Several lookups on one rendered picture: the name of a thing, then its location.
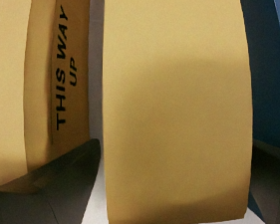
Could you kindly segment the brown cardboard carton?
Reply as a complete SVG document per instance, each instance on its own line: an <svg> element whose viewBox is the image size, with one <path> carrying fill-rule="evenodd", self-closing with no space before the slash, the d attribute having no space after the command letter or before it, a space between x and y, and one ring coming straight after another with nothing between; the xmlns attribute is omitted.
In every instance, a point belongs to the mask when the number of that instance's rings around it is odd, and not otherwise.
<svg viewBox="0 0 280 224"><path fill-rule="evenodd" d="M106 0L109 224L244 219L252 94L240 0Z"/></svg>
<svg viewBox="0 0 280 224"><path fill-rule="evenodd" d="M0 0L0 185L90 140L91 0Z"/></svg>

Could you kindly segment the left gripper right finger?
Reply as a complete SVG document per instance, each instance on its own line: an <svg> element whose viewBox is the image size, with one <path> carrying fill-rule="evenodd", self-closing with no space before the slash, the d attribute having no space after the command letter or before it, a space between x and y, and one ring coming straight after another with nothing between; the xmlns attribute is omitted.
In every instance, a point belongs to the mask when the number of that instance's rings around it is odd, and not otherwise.
<svg viewBox="0 0 280 224"><path fill-rule="evenodd" d="M280 148L252 139L249 189L266 224L280 224Z"/></svg>

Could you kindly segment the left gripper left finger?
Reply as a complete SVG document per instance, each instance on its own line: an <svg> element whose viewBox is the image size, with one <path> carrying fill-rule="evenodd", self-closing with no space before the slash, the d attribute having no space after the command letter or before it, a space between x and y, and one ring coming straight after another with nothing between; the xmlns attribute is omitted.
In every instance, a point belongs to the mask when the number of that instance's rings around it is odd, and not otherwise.
<svg viewBox="0 0 280 224"><path fill-rule="evenodd" d="M93 138L0 185L0 224L82 224L101 154Z"/></svg>

